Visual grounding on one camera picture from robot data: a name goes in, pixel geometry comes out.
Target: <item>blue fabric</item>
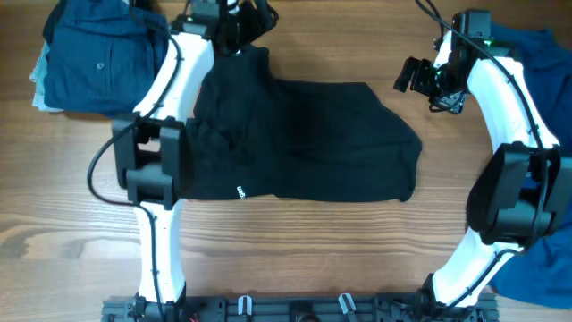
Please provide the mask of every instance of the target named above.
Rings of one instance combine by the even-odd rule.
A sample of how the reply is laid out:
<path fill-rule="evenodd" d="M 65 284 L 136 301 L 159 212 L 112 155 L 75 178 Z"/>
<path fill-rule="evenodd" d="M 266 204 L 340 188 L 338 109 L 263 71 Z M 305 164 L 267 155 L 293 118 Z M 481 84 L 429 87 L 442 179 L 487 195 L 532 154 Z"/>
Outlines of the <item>blue fabric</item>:
<path fill-rule="evenodd" d="M 510 41 L 523 54 L 528 91 L 546 126 L 572 151 L 572 53 L 549 30 L 492 26 L 495 39 Z M 553 308 L 572 308 L 572 205 L 559 230 L 539 240 L 523 257 L 512 258 L 491 280 L 498 294 Z"/>
<path fill-rule="evenodd" d="M 167 30 L 164 16 L 133 10 Z M 131 112 L 151 88 L 167 45 L 136 23 L 121 0 L 68 0 L 50 45 L 45 103 L 68 111 Z"/>

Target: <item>black wire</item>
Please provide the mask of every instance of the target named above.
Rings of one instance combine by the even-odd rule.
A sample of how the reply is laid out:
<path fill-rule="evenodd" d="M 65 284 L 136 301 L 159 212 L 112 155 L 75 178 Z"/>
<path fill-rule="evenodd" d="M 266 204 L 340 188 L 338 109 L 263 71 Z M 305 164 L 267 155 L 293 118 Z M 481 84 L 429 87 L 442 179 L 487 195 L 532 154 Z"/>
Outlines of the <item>black wire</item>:
<path fill-rule="evenodd" d="M 429 1 L 429 0 L 425 0 L 425 1 L 430 6 L 432 6 L 431 1 Z M 546 198 L 546 192 L 548 190 L 548 165 L 547 165 L 546 155 L 544 152 L 544 145 L 543 145 L 543 142 L 541 140 L 540 133 L 538 132 L 538 125 L 534 121 L 533 114 L 532 114 L 532 111 L 530 109 L 530 106 L 528 105 L 528 102 L 526 101 L 525 94 L 522 92 L 522 89 L 518 86 L 517 81 L 515 80 L 514 76 L 512 74 L 510 74 L 509 71 L 507 71 L 507 69 L 496 58 L 494 58 L 493 55 L 491 55 L 486 50 L 482 49 L 480 46 L 478 46 L 475 42 L 473 42 L 471 39 L 469 39 L 468 37 L 466 37 L 462 33 L 455 30 L 447 22 L 445 22 L 443 19 L 441 19 L 441 17 L 437 16 L 436 14 L 433 14 L 429 9 L 427 9 L 427 7 L 425 7 L 424 5 L 421 4 L 420 0 L 415 0 L 415 2 L 419 6 L 419 8 L 421 8 L 421 10 L 423 10 L 425 13 L 427 13 L 427 15 L 429 15 L 433 20 L 439 22 L 439 24 L 442 27 L 447 28 L 452 33 L 456 34 L 459 38 L 463 39 L 463 41 L 465 41 L 467 44 L 469 44 L 475 50 L 477 50 L 482 55 L 484 55 L 486 58 L 490 59 L 491 62 L 493 64 L 495 64 L 500 69 L 500 71 L 507 77 L 507 79 L 509 80 L 509 83 L 512 85 L 514 90 L 517 92 L 518 98 L 520 99 L 520 101 L 521 101 L 521 103 L 525 109 L 526 118 L 527 118 L 528 124 L 530 125 L 530 132 L 533 134 L 534 141 L 536 142 L 536 146 L 538 147 L 538 154 L 539 154 L 539 157 L 540 157 L 541 163 L 542 163 L 542 165 L 541 165 L 541 177 L 542 177 L 542 179 L 541 179 L 540 198 L 538 200 L 538 205 L 536 207 L 536 211 L 534 212 L 534 218 L 533 218 L 533 223 L 531 224 L 529 238 L 526 241 L 526 245 L 525 245 L 523 252 L 519 253 L 519 252 L 516 252 L 515 250 L 503 250 L 503 251 L 499 252 L 495 256 L 494 261 L 485 269 L 485 271 L 477 279 L 477 281 L 474 282 L 473 285 L 471 285 L 467 289 L 467 291 L 465 293 L 463 293 L 458 299 L 456 299 L 454 302 L 452 302 L 447 307 L 445 307 L 441 311 L 441 313 L 443 313 L 443 311 L 455 307 L 457 304 L 461 303 L 467 296 L 469 296 L 479 286 L 479 284 L 483 282 L 483 280 L 487 277 L 487 275 L 494 269 L 495 265 L 501 260 L 501 257 L 503 255 L 505 255 L 507 253 L 522 254 L 525 251 L 527 251 L 534 244 L 534 242 L 537 238 L 537 235 L 538 235 L 538 224 L 540 222 L 540 214 L 542 213 L 542 211 L 544 209 L 544 200 Z"/>
<path fill-rule="evenodd" d="M 516 250 L 501 250 L 498 253 L 496 253 L 494 255 L 494 259 L 492 260 L 492 262 L 484 270 L 484 272 L 479 276 L 479 278 L 476 280 L 476 282 L 474 282 L 469 288 L 467 288 L 467 290 L 461 296 L 459 296 L 456 300 L 454 300 L 452 303 L 450 303 L 449 305 L 447 305 L 446 307 L 441 309 L 441 311 L 438 310 L 437 313 L 433 315 L 433 318 L 435 318 L 435 316 L 437 316 L 439 314 L 444 313 L 445 311 L 447 311 L 449 309 L 453 309 L 459 303 L 461 303 L 467 296 L 470 296 L 476 290 L 476 288 L 479 287 L 479 285 L 484 281 L 484 279 L 492 272 L 494 267 L 501 261 L 502 257 L 504 255 L 507 255 L 507 254 L 518 255 L 520 253 Z"/>
<path fill-rule="evenodd" d="M 155 288 L 155 295 L 156 295 L 156 301 L 157 301 L 157 307 L 159 310 L 159 315 L 161 317 L 161 320 L 163 322 L 166 322 L 166 317 L 164 315 L 163 312 L 163 303 L 161 301 L 161 294 L 159 292 L 159 283 L 158 283 L 158 279 L 157 279 L 157 266 L 156 266 L 156 226 L 155 226 L 155 218 L 153 217 L 153 215 L 151 214 L 151 212 L 149 210 L 147 210 L 146 208 L 142 207 L 139 204 L 136 203 L 132 203 L 129 201 L 119 201 L 119 200 L 112 200 L 109 198 L 106 198 L 102 195 L 100 195 L 94 188 L 93 186 L 93 173 L 95 171 L 97 162 L 99 162 L 99 159 L 101 158 L 101 156 L 122 136 L 124 136 L 125 134 L 127 134 L 129 131 L 135 129 L 138 125 L 140 125 L 144 120 L 150 118 L 162 105 L 164 102 L 165 97 L 167 96 L 169 90 L 171 89 L 172 84 L 174 83 L 178 73 L 179 73 L 179 69 L 181 68 L 181 60 L 182 60 L 182 54 L 181 54 L 181 48 L 179 47 L 179 44 L 177 43 L 177 41 L 172 37 L 171 33 L 169 33 L 168 30 L 164 30 L 161 29 L 159 27 L 157 27 L 156 25 L 150 23 L 149 21 L 142 21 L 136 14 L 134 14 L 133 12 L 133 0 L 130 0 L 129 2 L 129 13 L 130 13 L 130 17 L 136 22 L 139 23 L 141 25 L 144 25 L 148 30 L 152 30 L 162 36 L 164 36 L 165 38 L 167 38 L 169 41 L 171 41 L 177 51 L 177 57 L 176 57 L 176 64 L 174 67 L 174 70 L 172 71 L 172 75 L 171 78 L 168 80 L 163 92 L 161 93 L 161 95 L 159 96 L 159 99 L 157 99 L 157 101 L 155 102 L 153 108 L 151 108 L 151 110 L 145 114 L 144 116 L 138 118 L 136 121 L 134 121 L 133 123 L 131 123 L 130 125 L 128 125 L 127 127 L 123 128 L 121 131 L 117 132 L 116 134 L 114 134 L 114 136 L 112 136 L 111 139 L 109 139 L 99 150 L 98 152 L 94 155 L 93 159 L 91 160 L 91 163 L 89 164 L 88 167 L 88 176 L 87 176 L 87 180 L 88 180 L 88 189 L 89 192 L 91 192 L 91 194 L 96 197 L 97 199 L 111 204 L 111 205 L 115 205 L 115 206 L 126 206 L 126 207 L 134 207 L 134 208 L 139 208 L 141 210 L 143 210 L 146 214 L 147 214 L 147 218 L 149 219 L 149 227 L 150 227 L 150 232 L 151 232 L 151 269 L 152 269 L 152 274 L 153 274 L 153 285 Z"/>
<path fill-rule="evenodd" d="M 425 13 L 427 13 L 427 15 L 429 15 L 431 18 L 433 18 L 433 20 L 439 22 L 443 27 L 447 28 L 452 33 L 456 34 L 459 38 L 463 39 L 463 41 L 465 41 L 471 47 L 476 49 L 478 52 L 480 52 L 482 55 L 484 55 L 487 59 L 490 59 L 491 62 L 493 64 L 495 64 L 500 69 L 500 71 L 507 77 L 507 79 L 509 80 L 509 83 L 512 85 L 513 89 L 517 92 L 518 98 L 520 99 L 520 102 L 522 103 L 523 108 L 525 109 L 526 119 L 528 121 L 528 124 L 530 125 L 530 132 L 532 133 L 532 135 L 534 137 L 534 141 L 536 142 L 536 146 L 538 147 L 537 153 L 541 159 L 541 164 L 542 164 L 541 165 L 541 177 L 542 177 L 542 179 L 541 179 L 541 187 L 540 187 L 540 190 L 541 190 L 540 198 L 538 199 L 536 211 L 534 212 L 533 223 L 531 224 L 531 227 L 529 230 L 529 238 L 527 239 L 526 244 L 525 244 L 525 250 L 528 250 L 536 242 L 536 238 L 538 236 L 538 225 L 540 223 L 541 213 L 544 210 L 544 200 L 546 199 L 546 193 L 548 190 L 548 178 L 547 178 L 548 166 L 547 166 L 547 161 L 546 161 L 546 154 L 544 151 L 544 145 L 543 145 L 543 142 L 540 138 L 540 132 L 538 132 L 538 124 L 536 124 L 536 122 L 534 121 L 533 113 L 530 109 L 530 106 L 528 105 L 528 101 L 525 98 L 525 94 L 522 92 L 522 89 L 518 86 L 517 81 L 515 80 L 515 77 L 512 74 L 510 74 L 510 72 L 507 71 L 507 69 L 496 58 L 494 58 L 493 55 L 491 55 L 486 50 L 482 49 L 480 46 L 478 46 L 475 42 L 473 42 L 471 39 L 469 39 L 468 37 L 466 37 L 462 33 L 455 30 L 447 22 L 443 21 L 441 18 L 439 18 L 439 17 L 435 16 L 433 13 L 431 13 L 431 11 L 429 9 L 427 9 L 427 7 L 425 7 L 424 5 L 421 4 L 420 0 L 415 0 L 415 2 L 419 6 L 419 8 L 421 8 L 421 10 L 423 10 Z"/>
<path fill-rule="evenodd" d="M 187 10 L 189 9 L 190 0 L 185 2 L 185 10 L 182 11 L 182 14 L 187 14 Z"/>
<path fill-rule="evenodd" d="M 425 1 L 427 2 L 427 4 L 429 4 L 429 6 L 431 7 L 431 10 L 433 10 L 433 13 L 435 14 L 435 17 L 437 17 L 437 18 L 440 19 L 440 18 L 441 18 L 441 15 L 439 14 L 439 10 L 437 10 L 437 7 L 435 7 L 435 5 L 433 4 L 433 2 L 432 2 L 431 0 L 425 0 Z M 441 46 L 441 43 L 442 43 L 442 41 L 443 41 L 443 38 L 445 37 L 445 30 L 444 30 L 442 24 L 439 24 L 439 30 L 440 30 L 440 32 L 441 32 L 441 37 L 440 37 L 439 40 L 438 40 L 438 41 L 439 41 L 439 46 L 438 46 L 438 47 Z"/>
<path fill-rule="evenodd" d="M 534 136 L 534 141 L 536 141 L 536 145 L 538 146 L 539 149 L 543 149 L 544 146 L 543 146 L 543 142 L 541 141 L 541 138 L 540 138 L 540 133 L 538 132 L 538 125 L 534 121 L 533 113 L 530 110 L 530 106 L 528 105 L 528 102 L 526 101 L 525 94 L 522 92 L 522 90 L 518 86 L 517 81 L 515 80 L 514 76 L 512 74 L 510 74 L 510 72 L 507 71 L 507 69 L 496 58 L 494 58 L 493 55 L 491 55 L 486 50 L 482 49 L 475 42 L 473 42 L 473 40 L 469 39 L 468 37 L 466 37 L 462 33 L 456 31 L 452 26 L 450 26 L 443 19 L 441 19 L 441 18 L 437 17 L 435 14 L 433 14 L 429 9 L 427 9 L 427 7 L 425 7 L 423 4 L 421 4 L 420 0 L 415 0 L 415 2 L 421 8 L 421 10 L 423 10 L 425 13 L 427 13 L 427 15 L 429 15 L 431 18 L 433 18 L 433 20 L 439 22 L 443 27 L 447 28 L 452 33 L 456 34 L 459 38 L 463 39 L 463 41 L 468 43 L 471 47 L 473 47 L 478 52 L 483 54 L 486 58 L 490 59 L 491 62 L 493 64 L 495 64 L 500 69 L 500 71 L 502 73 L 505 74 L 505 76 L 509 79 L 509 83 L 512 84 L 512 87 L 517 92 L 518 98 L 520 99 L 520 101 L 522 102 L 522 105 L 525 108 L 526 118 L 527 118 L 527 121 L 531 127 L 530 132 Z"/>

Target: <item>folded shirt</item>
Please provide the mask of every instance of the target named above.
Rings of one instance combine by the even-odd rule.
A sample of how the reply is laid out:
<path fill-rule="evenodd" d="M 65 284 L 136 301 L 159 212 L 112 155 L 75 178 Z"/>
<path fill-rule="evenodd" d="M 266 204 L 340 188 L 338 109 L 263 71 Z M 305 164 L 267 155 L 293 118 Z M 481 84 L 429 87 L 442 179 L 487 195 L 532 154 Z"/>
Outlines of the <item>folded shirt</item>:
<path fill-rule="evenodd" d="M 164 16 L 133 11 L 167 30 Z M 44 80 L 48 106 L 108 115 L 131 112 L 166 55 L 168 40 L 136 23 L 123 1 L 67 0 L 61 17 L 48 23 L 54 24 Z"/>

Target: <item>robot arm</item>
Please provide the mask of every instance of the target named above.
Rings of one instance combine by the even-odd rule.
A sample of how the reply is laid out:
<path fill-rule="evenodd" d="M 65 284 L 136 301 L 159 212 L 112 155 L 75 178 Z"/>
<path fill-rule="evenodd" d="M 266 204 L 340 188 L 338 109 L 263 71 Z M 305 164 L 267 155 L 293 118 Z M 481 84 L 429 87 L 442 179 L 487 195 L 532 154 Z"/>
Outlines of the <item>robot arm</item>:
<path fill-rule="evenodd" d="M 494 152 L 469 195 L 465 237 L 447 264 L 429 275 L 418 292 L 418 318 L 465 317 L 465 308 L 476 305 L 480 291 L 502 265 L 538 237 L 556 231 L 570 200 L 570 185 L 564 183 L 570 180 L 569 155 L 557 148 L 558 140 L 536 110 L 526 88 L 523 66 L 516 59 L 517 50 L 511 44 L 494 41 L 491 26 L 488 12 L 468 10 L 456 14 L 456 32 L 450 31 L 440 39 L 435 63 L 410 57 L 394 85 L 405 92 L 411 81 L 412 90 L 429 97 L 432 112 L 461 114 L 466 95 L 473 94 L 483 112 Z M 458 34 L 495 56 L 516 84 Z M 532 123 L 516 85 L 526 98 Z M 537 147 L 535 133 L 529 130 L 534 126 L 542 145 L 555 148 Z M 546 163 L 543 153 L 550 161 L 547 174 L 541 169 Z M 543 175 L 548 176 L 550 187 L 546 199 L 540 192 Z M 531 234 L 533 229 L 539 233 Z"/>

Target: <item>clothing pile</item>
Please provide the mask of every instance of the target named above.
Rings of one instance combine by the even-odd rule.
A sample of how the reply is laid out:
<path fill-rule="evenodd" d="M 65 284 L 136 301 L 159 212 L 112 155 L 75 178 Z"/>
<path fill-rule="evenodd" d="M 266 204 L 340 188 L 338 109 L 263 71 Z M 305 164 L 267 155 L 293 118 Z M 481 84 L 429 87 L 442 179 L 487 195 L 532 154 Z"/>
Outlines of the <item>clothing pile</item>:
<path fill-rule="evenodd" d="M 138 1 L 133 14 L 167 30 L 163 15 Z M 129 113 L 147 94 L 168 42 L 135 22 L 123 0 L 61 0 L 44 28 L 46 43 L 30 79 L 39 110 Z"/>

